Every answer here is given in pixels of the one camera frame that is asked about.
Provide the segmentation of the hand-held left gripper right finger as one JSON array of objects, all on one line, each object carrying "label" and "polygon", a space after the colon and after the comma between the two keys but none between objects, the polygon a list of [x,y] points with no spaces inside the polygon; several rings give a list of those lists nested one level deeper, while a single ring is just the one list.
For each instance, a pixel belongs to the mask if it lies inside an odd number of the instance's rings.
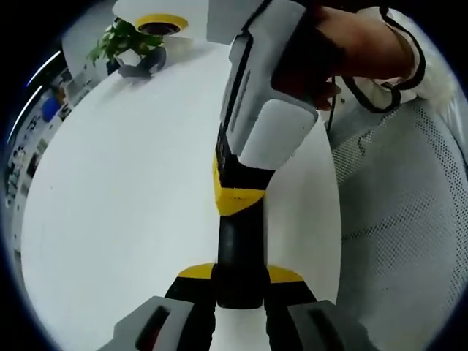
[{"label": "hand-held left gripper right finger", "polygon": [[266,333],[272,350],[369,350],[365,327],[328,300],[319,301],[298,273],[268,266]]}]

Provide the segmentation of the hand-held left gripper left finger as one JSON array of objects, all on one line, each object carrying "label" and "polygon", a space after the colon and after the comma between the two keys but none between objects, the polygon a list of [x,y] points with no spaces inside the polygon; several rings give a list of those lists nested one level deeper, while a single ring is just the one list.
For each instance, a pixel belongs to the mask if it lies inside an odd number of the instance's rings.
[{"label": "hand-held left gripper left finger", "polygon": [[213,263],[181,271],[164,296],[154,296],[117,322],[114,350],[208,350],[215,327]]}]

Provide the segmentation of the person's right hand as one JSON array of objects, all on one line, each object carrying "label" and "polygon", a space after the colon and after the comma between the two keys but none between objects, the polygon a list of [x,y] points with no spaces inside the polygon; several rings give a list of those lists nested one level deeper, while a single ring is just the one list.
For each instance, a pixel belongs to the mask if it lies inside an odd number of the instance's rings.
[{"label": "person's right hand", "polygon": [[394,109],[401,102],[403,83],[419,63],[415,45],[382,18],[319,6],[315,28],[341,56],[330,76],[340,76],[358,102],[373,113]]}]

